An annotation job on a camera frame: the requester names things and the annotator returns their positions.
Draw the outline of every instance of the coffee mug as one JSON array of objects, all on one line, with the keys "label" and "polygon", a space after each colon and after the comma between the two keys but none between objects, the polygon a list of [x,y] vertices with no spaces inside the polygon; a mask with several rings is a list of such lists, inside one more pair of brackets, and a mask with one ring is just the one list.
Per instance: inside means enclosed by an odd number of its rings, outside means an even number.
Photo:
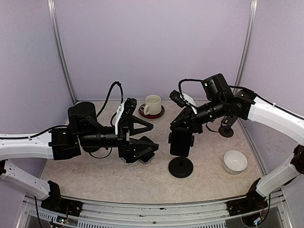
[{"label": "coffee mug", "polygon": [[162,111],[162,100],[157,95],[150,95],[146,97],[143,109],[144,115],[157,115]]}]

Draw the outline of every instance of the coaster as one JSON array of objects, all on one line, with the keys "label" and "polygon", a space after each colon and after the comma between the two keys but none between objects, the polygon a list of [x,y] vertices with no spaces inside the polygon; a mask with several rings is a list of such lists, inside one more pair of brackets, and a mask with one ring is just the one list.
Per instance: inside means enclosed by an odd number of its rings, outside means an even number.
[{"label": "coaster", "polygon": [[158,113],[157,115],[145,115],[143,113],[143,109],[144,109],[144,105],[145,104],[142,104],[139,109],[138,109],[138,112],[141,116],[143,116],[144,118],[147,118],[147,119],[157,119],[157,118],[160,118],[164,113],[165,113],[165,108],[163,106],[161,106],[161,112]]}]

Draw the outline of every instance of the white bowl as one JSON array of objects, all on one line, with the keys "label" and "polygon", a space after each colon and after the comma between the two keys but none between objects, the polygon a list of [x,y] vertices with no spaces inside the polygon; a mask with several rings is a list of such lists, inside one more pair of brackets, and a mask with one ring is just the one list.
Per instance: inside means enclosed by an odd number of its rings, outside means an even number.
[{"label": "white bowl", "polygon": [[228,151],[224,155],[224,168],[227,172],[238,174],[248,165],[247,158],[239,151]]}]

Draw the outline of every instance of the speckled tabletop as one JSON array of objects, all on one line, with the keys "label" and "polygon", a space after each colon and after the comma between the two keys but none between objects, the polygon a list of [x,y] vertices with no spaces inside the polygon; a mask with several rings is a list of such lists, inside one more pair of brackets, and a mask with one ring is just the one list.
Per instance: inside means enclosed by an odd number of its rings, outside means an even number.
[{"label": "speckled tabletop", "polygon": [[[102,102],[95,102],[100,110]],[[137,108],[143,104],[138,101]],[[99,116],[98,121],[110,125],[111,116],[119,102],[109,102]],[[204,127],[203,134],[195,134],[194,146],[189,159],[193,162],[193,173],[184,179],[170,175],[168,164],[174,156],[170,155],[168,135],[170,122],[182,110],[172,101],[163,101],[165,114],[156,120],[147,120],[154,124],[146,135],[159,150],[148,164],[137,161],[131,165],[118,158],[117,148],[106,159],[94,159],[82,151],[82,155],[66,161],[49,160],[41,178],[59,184],[61,194],[87,200],[120,203],[185,203],[217,200],[245,194],[253,181],[261,176],[256,160],[238,125],[233,126],[234,136],[224,138],[211,133]],[[141,117],[138,110],[134,115]],[[218,129],[220,121],[209,124]],[[240,174],[229,174],[223,168],[223,156],[229,150],[238,150],[245,154],[248,167]],[[95,156],[105,156],[105,149],[95,152]]]}]

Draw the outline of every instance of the purple wall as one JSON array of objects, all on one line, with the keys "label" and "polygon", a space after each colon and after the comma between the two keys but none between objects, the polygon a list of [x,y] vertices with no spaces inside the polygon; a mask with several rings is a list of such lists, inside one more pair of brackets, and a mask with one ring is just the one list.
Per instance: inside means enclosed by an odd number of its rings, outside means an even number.
[{"label": "purple wall", "polygon": [[[304,1],[261,0],[242,86],[304,115]],[[296,143],[257,123],[244,122],[268,172],[293,152]],[[283,188],[294,227],[303,227],[304,178]]]},{"label": "purple wall", "polygon": [[[56,9],[79,100],[104,100],[115,80],[126,96],[168,98],[183,78],[223,73],[235,82],[250,1],[65,0]],[[197,83],[184,88],[205,98]]]},{"label": "purple wall", "polygon": [[[47,1],[2,1],[1,133],[33,133],[62,124],[71,105],[57,57]],[[14,160],[39,175],[45,161]],[[0,182],[0,226],[12,228],[25,191]]]}]

